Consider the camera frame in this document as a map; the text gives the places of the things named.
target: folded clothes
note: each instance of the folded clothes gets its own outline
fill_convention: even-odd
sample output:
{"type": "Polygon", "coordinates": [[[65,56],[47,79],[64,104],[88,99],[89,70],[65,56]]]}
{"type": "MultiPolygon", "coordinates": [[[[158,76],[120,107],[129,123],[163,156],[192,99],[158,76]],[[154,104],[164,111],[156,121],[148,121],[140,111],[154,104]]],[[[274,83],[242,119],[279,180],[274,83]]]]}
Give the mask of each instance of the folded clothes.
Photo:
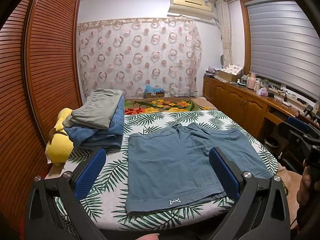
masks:
{"type": "Polygon", "coordinates": [[[65,127],[74,148],[100,146],[101,148],[120,148],[124,133],[124,98],[121,96],[108,129],[99,130],[85,125],[75,124],[65,127]]]}
{"type": "Polygon", "coordinates": [[[81,124],[97,129],[108,129],[121,96],[121,90],[92,89],[84,105],[73,110],[62,124],[68,128],[74,124],[81,124]]]}
{"type": "Polygon", "coordinates": [[[177,124],[146,135],[132,134],[128,145],[127,213],[138,215],[209,202],[225,196],[209,163],[219,147],[242,171],[257,178],[272,174],[238,129],[213,130],[177,124]]]}

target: circle-patterned curtain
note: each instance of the circle-patterned curtain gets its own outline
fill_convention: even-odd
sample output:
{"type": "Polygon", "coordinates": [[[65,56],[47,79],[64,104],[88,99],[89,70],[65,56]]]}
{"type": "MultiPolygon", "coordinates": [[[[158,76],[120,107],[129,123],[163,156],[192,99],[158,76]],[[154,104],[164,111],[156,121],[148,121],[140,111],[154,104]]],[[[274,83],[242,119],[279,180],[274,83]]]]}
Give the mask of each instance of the circle-patterned curtain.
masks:
{"type": "Polygon", "coordinates": [[[201,40],[193,20],[133,18],[81,23],[77,60],[85,97],[92,88],[142,98],[146,84],[196,96],[201,40]]]}

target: hand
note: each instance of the hand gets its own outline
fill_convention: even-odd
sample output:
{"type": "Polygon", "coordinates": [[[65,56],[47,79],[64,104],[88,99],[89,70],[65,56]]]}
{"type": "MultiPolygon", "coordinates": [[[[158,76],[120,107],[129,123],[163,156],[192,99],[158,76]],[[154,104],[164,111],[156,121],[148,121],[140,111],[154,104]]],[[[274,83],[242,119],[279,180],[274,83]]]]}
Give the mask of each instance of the hand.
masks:
{"type": "Polygon", "coordinates": [[[158,236],[159,234],[150,234],[139,237],[137,240],[159,240],[158,236]]]}
{"type": "MultiPolygon", "coordinates": [[[[306,165],[305,162],[303,162],[303,166],[305,167],[301,182],[300,182],[300,188],[297,192],[297,202],[299,205],[304,206],[308,202],[308,199],[310,197],[310,185],[311,185],[311,177],[309,175],[309,167],[306,165]]],[[[317,181],[315,183],[315,190],[320,191],[320,181],[317,181]]]]}

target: blue pad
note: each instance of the blue pad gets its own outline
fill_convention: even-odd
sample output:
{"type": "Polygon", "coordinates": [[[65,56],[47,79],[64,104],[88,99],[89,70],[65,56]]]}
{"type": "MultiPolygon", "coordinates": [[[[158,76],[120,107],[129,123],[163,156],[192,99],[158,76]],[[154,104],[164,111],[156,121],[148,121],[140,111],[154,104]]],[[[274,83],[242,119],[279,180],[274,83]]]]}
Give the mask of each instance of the blue pad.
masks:
{"type": "Polygon", "coordinates": [[[76,180],[74,193],[77,200],[87,197],[105,163],[106,151],[100,149],[76,180]]]}
{"type": "Polygon", "coordinates": [[[215,148],[209,151],[209,161],[228,198],[236,201],[240,197],[239,182],[215,148]]]}
{"type": "Polygon", "coordinates": [[[309,126],[305,122],[303,122],[297,118],[288,117],[287,123],[292,125],[293,127],[297,128],[298,130],[304,132],[304,133],[308,134],[310,132],[309,126]]]}

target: window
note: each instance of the window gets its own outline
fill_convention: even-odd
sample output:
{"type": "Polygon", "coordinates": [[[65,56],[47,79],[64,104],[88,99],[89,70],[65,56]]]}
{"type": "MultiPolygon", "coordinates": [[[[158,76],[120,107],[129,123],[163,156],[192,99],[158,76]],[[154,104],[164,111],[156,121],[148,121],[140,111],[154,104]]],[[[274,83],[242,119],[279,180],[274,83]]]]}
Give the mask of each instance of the window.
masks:
{"type": "Polygon", "coordinates": [[[318,99],[320,39],[301,8],[294,0],[248,0],[244,6],[250,25],[250,72],[318,99]]]}

